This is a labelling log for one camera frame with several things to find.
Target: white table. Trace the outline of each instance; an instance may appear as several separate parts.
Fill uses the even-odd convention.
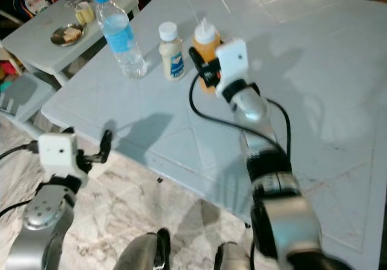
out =
[[[103,48],[42,108],[53,123],[114,148],[249,222],[250,181],[238,132],[191,112],[195,74],[187,49],[197,19],[247,41],[250,76],[287,109],[292,164],[320,218],[324,249],[356,269],[376,270],[386,192],[387,5],[364,0],[153,0],[133,21],[151,67],[138,82],[122,76]],[[163,76],[158,25],[178,24],[187,75]],[[224,118],[223,99],[194,92],[197,107]],[[272,124],[280,140],[285,125]]]
[[[117,0],[117,3],[127,13],[138,13],[138,0]],[[8,35],[2,43],[31,73],[38,69],[52,74],[63,86],[68,78],[62,70],[102,37],[97,21],[93,21],[86,25],[85,34],[78,43],[68,47],[51,43],[52,33],[70,23],[78,23],[74,9],[67,5],[67,0],[58,0]]]

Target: blue label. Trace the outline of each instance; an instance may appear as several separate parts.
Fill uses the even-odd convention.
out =
[[[105,35],[111,50],[115,53],[122,53],[130,50],[133,40],[133,32],[129,25],[117,33],[107,33]]]
[[[184,70],[184,62],[181,52],[171,57],[171,76],[173,78],[181,76]]]

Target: chair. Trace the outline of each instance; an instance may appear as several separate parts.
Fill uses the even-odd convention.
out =
[[[0,94],[0,116],[6,117],[17,128],[37,139],[44,131],[34,126],[30,118],[55,93],[51,85],[30,73],[22,73],[13,57],[0,41],[0,60],[9,60],[19,78]]]

